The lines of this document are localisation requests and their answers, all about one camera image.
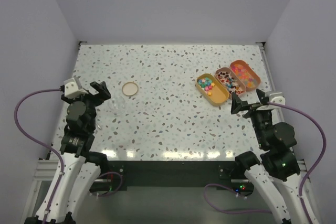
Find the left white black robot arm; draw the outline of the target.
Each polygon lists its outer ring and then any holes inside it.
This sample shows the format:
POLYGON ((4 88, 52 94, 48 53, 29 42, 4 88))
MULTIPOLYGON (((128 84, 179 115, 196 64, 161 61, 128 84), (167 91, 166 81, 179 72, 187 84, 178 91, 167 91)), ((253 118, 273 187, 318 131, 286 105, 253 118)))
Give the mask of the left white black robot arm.
POLYGON ((96 178, 108 174, 106 155, 92 152, 96 130, 96 108, 111 98, 105 82, 91 82, 95 94, 70 78, 59 88, 68 104, 66 126, 58 151, 56 172, 35 216, 25 223, 75 223, 78 210, 96 178))

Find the clear glass jar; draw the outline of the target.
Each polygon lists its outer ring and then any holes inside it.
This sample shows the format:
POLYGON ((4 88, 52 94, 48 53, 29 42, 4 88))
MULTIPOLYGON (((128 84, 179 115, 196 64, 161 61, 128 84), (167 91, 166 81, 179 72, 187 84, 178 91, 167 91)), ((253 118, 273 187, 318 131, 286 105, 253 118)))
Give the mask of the clear glass jar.
POLYGON ((125 100, 122 96, 114 95, 109 101, 111 113, 115 116, 121 115, 125 111, 125 100))

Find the yellow tray of star candies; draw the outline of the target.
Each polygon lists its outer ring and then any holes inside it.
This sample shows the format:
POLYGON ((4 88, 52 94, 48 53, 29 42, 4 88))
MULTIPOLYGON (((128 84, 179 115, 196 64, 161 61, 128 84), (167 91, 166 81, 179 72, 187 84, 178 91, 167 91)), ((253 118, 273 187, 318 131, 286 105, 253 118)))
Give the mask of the yellow tray of star candies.
POLYGON ((196 88, 212 106, 221 106, 229 99, 229 92, 212 74, 197 77, 196 88))

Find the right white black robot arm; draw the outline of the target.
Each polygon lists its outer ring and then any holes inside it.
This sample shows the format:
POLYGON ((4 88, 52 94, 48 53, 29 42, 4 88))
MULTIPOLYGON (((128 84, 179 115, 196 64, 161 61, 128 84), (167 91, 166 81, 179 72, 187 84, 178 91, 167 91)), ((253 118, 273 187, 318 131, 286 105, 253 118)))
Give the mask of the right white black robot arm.
POLYGON ((286 99, 281 92, 256 90, 259 102, 249 104, 232 94, 231 114, 244 111, 251 120, 259 148, 235 157, 234 173, 247 178, 262 196, 276 223, 319 223, 310 205, 304 184, 309 173, 302 175, 292 152, 297 144, 293 126, 286 122, 274 124, 272 111, 285 108, 286 99))

